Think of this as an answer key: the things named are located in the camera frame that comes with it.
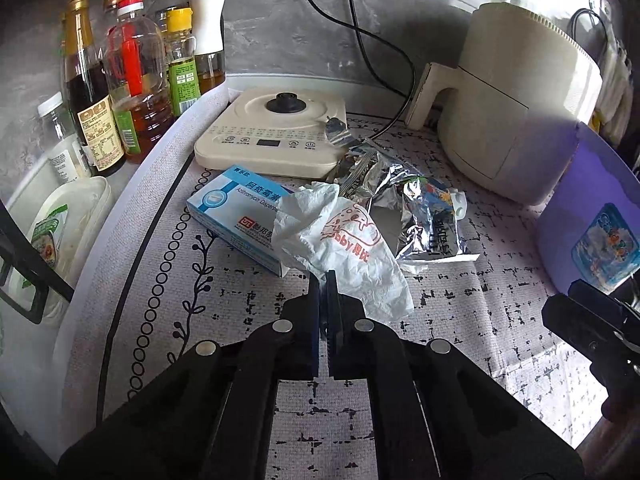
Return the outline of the white printed paper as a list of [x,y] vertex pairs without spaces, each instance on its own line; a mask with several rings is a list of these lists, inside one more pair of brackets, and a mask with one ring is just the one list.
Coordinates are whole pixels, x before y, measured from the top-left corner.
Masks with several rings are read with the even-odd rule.
[[375,321],[397,322],[414,309],[405,275],[381,231],[336,184],[314,182],[280,198],[271,247],[285,266],[318,280],[333,271],[338,291],[360,300]]

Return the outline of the blue white medicine box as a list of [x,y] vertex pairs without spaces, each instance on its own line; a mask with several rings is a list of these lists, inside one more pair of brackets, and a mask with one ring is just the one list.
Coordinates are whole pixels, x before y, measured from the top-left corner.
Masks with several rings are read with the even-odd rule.
[[234,165],[186,200],[191,216],[210,232],[283,278],[288,273],[271,247],[278,203],[291,191]]

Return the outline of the silver foil snack bag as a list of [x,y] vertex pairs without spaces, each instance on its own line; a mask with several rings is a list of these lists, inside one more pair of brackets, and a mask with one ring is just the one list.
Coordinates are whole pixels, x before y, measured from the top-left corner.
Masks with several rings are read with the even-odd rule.
[[460,234],[446,184],[356,136],[346,124],[327,126],[326,133],[345,150],[326,180],[370,214],[404,272],[420,274],[431,264],[480,258]]

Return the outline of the purple plastic bucket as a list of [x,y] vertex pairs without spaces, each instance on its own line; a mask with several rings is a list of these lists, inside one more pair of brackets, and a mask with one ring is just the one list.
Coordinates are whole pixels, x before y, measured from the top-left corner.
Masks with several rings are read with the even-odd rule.
[[583,280],[609,294],[639,270],[639,181],[590,128],[537,220],[538,252],[558,292]]

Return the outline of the patterned table mat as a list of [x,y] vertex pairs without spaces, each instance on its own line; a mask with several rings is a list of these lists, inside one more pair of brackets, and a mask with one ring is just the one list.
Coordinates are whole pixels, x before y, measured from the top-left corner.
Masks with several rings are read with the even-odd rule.
[[308,364],[309,276],[262,269],[186,200],[206,93],[139,168],[93,247],[63,396],[61,479],[580,479],[560,436],[586,362],[541,323],[540,212],[472,191],[480,262],[410,278],[397,323],[352,326],[337,380]]

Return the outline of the white induction cooker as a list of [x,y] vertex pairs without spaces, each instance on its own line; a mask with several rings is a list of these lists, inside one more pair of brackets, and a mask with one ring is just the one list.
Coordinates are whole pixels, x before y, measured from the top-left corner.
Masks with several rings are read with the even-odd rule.
[[327,126],[346,124],[343,98],[317,90],[247,89],[194,144],[196,162],[213,170],[234,165],[256,174],[319,180],[345,153]]

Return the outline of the white air fryer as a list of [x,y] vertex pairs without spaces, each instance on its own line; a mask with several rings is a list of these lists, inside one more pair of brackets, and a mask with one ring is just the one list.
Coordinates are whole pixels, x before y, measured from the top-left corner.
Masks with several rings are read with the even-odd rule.
[[450,162],[483,188],[535,206],[560,180],[601,86],[597,63],[558,26],[488,2],[472,14],[457,66],[425,66],[406,124],[422,128],[447,92],[437,134]]

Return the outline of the hanging cloth bags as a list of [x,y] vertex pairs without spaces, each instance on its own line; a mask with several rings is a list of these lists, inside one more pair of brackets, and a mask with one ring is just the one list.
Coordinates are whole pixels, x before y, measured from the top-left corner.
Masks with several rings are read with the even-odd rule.
[[600,63],[602,87],[594,117],[597,130],[613,148],[623,140],[634,99],[632,64],[627,52],[616,38],[608,40]]

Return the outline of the white plastic tray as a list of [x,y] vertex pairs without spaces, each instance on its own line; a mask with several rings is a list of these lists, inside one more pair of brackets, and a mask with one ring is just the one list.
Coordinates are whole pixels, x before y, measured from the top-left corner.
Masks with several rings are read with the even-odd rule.
[[[79,179],[53,191],[32,220],[27,238],[67,285],[77,284],[113,204],[111,185],[104,177]],[[1,298],[34,324],[52,320],[66,304],[52,289],[40,292],[6,262],[1,263]]]

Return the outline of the dark soy sauce bottle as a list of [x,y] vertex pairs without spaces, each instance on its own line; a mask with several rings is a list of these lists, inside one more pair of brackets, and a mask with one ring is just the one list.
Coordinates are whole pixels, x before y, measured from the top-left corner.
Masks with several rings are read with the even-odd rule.
[[80,147],[92,173],[108,177],[124,164],[126,154],[93,41],[89,0],[67,3],[64,32],[64,82]]

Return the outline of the white cap clear jar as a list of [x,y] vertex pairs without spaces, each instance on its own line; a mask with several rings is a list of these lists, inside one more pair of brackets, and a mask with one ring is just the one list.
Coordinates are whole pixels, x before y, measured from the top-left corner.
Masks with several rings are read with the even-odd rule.
[[61,184],[92,176],[70,111],[61,92],[39,104],[37,112],[44,138],[48,142],[47,159]]

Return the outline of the yellow cap green label bottle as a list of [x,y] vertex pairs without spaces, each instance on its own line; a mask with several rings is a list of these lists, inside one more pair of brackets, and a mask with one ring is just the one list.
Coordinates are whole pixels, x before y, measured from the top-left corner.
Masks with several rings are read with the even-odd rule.
[[164,43],[172,112],[179,117],[201,96],[194,52],[196,38],[192,32],[192,9],[167,12]]

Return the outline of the red cap oil bottle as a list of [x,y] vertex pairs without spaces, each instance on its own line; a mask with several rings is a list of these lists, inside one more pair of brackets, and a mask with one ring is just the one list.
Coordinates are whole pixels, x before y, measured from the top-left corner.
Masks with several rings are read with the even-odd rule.
[[103,55],[116,126],[127,158],[136,164],[175,121],[163,37],[143,8],[143,0],[119,1]]

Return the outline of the black metal rack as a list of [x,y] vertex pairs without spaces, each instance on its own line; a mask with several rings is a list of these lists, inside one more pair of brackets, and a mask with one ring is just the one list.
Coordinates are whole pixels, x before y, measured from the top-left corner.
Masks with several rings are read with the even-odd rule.
[[[1,204],[1,260],[1,300],[32,324],[41,323],[49,292],[56,292],[66,301],[73,299],[73,287],[51,269],[32,247],[5,204]],[[29,310],[25,310],[4,289],[11,270],[21,274],[35,287]]]

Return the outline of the white top oil dispenser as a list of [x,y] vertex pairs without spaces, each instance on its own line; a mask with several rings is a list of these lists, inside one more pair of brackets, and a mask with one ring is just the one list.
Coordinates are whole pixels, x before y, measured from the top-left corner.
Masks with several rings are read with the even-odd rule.
[[201,94],[224,83],[224,3],[226,0],[190,0],[194,60]]

